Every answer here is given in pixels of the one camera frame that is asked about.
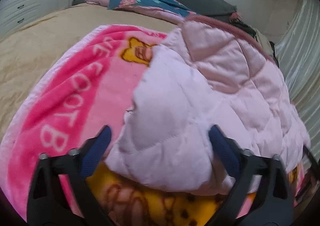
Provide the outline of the pink quilted jacket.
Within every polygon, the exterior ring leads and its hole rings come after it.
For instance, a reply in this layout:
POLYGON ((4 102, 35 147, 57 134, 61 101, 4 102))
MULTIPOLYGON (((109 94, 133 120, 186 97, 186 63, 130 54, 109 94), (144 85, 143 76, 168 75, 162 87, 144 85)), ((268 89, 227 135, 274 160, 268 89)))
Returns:
POLYGON ((153 189, 225 194, 234 179, 208 136, 215 125, 242 149, 279 155, 286 172, 300 163, 310 136, 282 72, 250 35, 192 16, 152 51, 105 160, 111 171, 153 189))

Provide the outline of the pile of assorted clothes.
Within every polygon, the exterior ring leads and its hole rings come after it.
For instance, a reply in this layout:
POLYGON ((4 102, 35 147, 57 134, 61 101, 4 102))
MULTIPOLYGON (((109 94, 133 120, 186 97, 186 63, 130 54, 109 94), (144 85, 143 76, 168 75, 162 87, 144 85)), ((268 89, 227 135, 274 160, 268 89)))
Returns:
POLYGON ((279 62, 276 58, 274 47, 275 44, 273 42, 269 41, 268 38, 263 35, 258 29, 252 28, 251 26, 245 24, 242 20, 242 16, 237 12, 231 14, 229 22, 231 25, 236 26, 237 28, 252 36, 260 44, 264 51, 273 58, 276 65, 279 67, 279 62))

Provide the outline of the pink cartoon fleece blanket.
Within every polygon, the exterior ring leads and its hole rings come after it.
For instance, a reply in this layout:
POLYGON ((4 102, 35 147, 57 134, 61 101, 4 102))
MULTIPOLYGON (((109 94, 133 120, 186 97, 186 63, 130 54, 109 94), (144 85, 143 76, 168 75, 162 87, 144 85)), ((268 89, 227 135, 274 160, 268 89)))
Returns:
POLYGON ((69 49, 33 89, 1 145, 1 184, 23 218, 36 161, 81 146, 103 126, 112 139, 97 173, 88 180, 121 225, 203 225, 217 209, 218 195, 153 189, 111 171, 105 160, 133 105, 133 92, 168 34, 130 25, 96 28, 69 49))

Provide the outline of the beige bed cover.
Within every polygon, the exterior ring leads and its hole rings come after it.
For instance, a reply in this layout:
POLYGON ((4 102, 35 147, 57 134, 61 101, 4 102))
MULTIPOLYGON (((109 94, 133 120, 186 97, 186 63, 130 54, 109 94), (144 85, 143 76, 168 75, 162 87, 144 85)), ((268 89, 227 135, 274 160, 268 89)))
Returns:
POLYGON ((80 4, 37 19, 1 39, 1 135, 22 102, 49 68, 73 45, 101 25, 127 24, 161 32, 169 22, 134 12, 80 4))

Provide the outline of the cream satin curtain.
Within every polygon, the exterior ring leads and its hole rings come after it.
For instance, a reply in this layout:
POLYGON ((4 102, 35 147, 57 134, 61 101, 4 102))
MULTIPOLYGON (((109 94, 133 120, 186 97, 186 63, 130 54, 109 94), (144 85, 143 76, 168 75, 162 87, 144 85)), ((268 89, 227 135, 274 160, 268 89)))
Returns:
POLYGON ((276 53, 291 100, 309 132, 310 151, 319 159, 319 0, 298 0, 276 53))

